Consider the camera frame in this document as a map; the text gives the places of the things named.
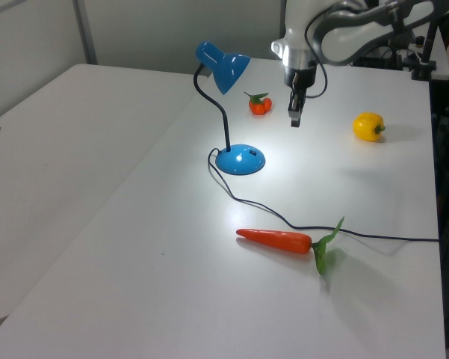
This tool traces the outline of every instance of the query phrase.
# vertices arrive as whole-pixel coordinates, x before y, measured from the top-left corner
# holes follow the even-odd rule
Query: lamp shade
[[[225,54],[209,41],[196,49],[196,57],[214,74],[216,86],[225,94],[246,69],[250,57],[241,54]]]

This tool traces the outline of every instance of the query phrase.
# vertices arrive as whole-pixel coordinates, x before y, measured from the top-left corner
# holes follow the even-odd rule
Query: pepper stem
[[[385,131],[385,126],[377,125],[377,127],[375,127],[374,131],[378,135],[379,133]]]

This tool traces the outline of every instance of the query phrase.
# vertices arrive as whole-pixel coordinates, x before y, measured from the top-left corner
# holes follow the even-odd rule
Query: orange toy tomato
[[[244,93],[249,96],[249,108],[253,114],[263,115],[272,108],[272,101],[266,97],[268,93],[260,93],[259,95]]]
[[[265,99],[262,100],[262,102],[264,103],[264,108],[266,109],[266,112],[269,112],[270,109],[272,108],[272,101],[270,100],[270,98],[266,97]]]
[[[250,102],[249,107],[251,108],[251,112],[253,114],[263,115],[266,113],[266,108],[261,103],[251,103]]]

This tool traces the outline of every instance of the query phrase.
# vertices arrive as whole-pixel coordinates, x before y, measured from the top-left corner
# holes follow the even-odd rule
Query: lamp neck
[[[224,111],[223,106],[221,106],[217,101],[212,99],[210,96],[208,96],[206,93],[204,93],[203,90],[199,87],[199,84],[197,83],[197,76],[201,73],[202,69],[204,68],[204,64],[200,64],[197,68],[196,72],[194,73],[193,77],[193,83],[194,87],[196,88],[196,91],[205,99],[207,99],[210,103],[215,105],[220,111],[221,114],[223,114],[223,124],[224,124],[224,137],[226,138],[226,152],[231,152],[231,143],[229,140],[229,126],[227,123],[227,114],[226,111]]]

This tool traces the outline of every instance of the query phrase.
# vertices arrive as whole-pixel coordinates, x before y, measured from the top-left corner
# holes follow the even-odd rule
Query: white wall
[[[27,0],[0,13],[0,115],[85,63],[72,0]]]
[[[194,50],[277,57],[281,0],[84,0],[98,64],[193,73]]]

